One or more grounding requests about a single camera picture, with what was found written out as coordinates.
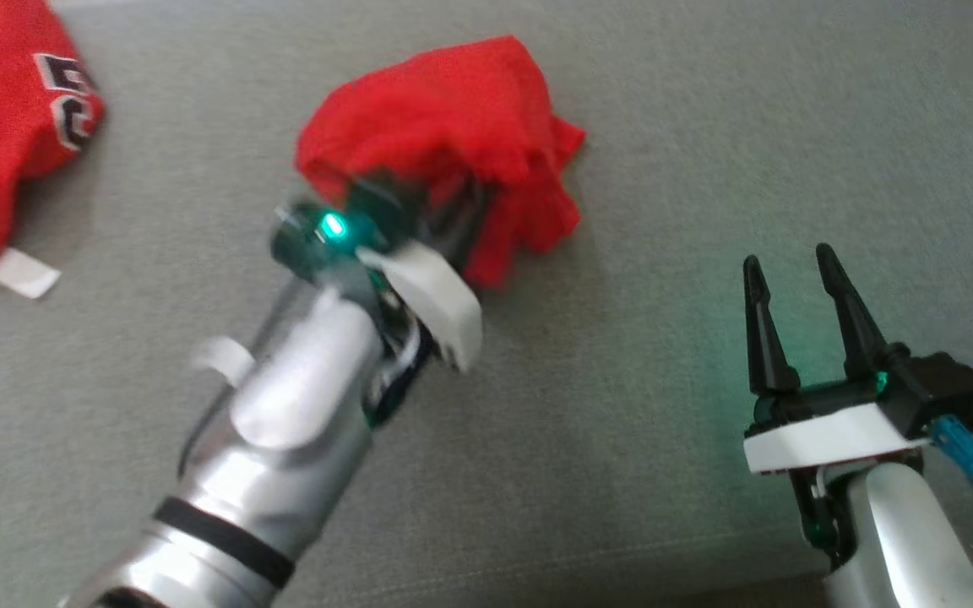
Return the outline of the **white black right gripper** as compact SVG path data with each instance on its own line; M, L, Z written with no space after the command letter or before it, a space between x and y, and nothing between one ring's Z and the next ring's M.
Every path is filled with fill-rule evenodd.
M872 318L840 258L828 243L816 246L824 290L834 301L850 381L803 388L788 365L771 314L771 291L759 258L742 262L750 392L757 400L744 435L744 454L756 475L786 475L799 512L801 535L833 567L860 557L866 566L888 565L880 539L862 539L854 522L846 474L828 480L834 467L862 463L903 464L924 470L921 454L930 439L906 438L881 411L883 353L888 342Z

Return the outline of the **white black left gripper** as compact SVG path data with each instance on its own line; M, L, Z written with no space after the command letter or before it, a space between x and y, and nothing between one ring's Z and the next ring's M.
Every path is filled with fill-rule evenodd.
M490 189L472 178L457 253L471 254L490 211ZM422 216L422 243L410 240L382 254L359 247L383 304L387 353L372 386L367 423L383 425L399 410L427 363L438 359L458 373L479 361L482 308L476 294L448 264L448 233L459 215L459 193L430 204Z

